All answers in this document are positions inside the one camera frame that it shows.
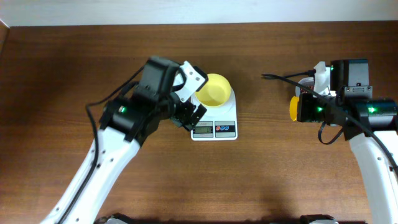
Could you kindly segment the red adzuki beans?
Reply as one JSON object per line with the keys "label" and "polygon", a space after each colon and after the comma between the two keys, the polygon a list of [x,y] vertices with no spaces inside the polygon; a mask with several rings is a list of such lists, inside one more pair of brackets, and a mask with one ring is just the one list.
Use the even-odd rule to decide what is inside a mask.
{"label": "red adzuki beans", "polygon": [[[308,86],[307,89],[313,91],[313,90],[314,90],[314,87]],[[309,91],[306,90],[306,89],[301,88],[301,89],[300,89],[300,94],[305,94],[305,93],[309,93]]]}

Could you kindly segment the yellow measuring scoop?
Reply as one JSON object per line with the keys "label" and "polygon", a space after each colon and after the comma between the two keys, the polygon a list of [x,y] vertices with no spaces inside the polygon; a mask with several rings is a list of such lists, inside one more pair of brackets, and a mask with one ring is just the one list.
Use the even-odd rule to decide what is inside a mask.
{"label": "yellow measuring scoop", "polygon": [[290,100],[289,115],[292,121],[297,121],[297,113],[298,113],[297,110],[298,110],[299,100],[300,98],[297,96],[293,96],[292,99]]}

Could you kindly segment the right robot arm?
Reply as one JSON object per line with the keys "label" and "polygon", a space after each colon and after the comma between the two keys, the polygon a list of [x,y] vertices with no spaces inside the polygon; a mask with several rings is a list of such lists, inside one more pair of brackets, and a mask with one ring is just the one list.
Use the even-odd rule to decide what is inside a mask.
{"label": "right robot arm", "polygon": [[397,104],[373,98],[368,61],[321,61],[295,93],[291,119],[341,126],[358,162],[373,222],[397,223]]}

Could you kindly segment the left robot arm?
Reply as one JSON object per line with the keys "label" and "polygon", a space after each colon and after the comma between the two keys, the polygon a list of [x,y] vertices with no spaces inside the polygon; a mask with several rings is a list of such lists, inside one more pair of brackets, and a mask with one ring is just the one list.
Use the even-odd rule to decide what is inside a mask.
{"label": "left robot arm", "polygon": [[162,120],[191,131],[206,113],[190,97],[201,90],[208,75],[188,61],[178,63],[152,56],[106,98],[95,121],[85,106],[94,140],[82,165],[43,223],[94,223],[120,173]]}

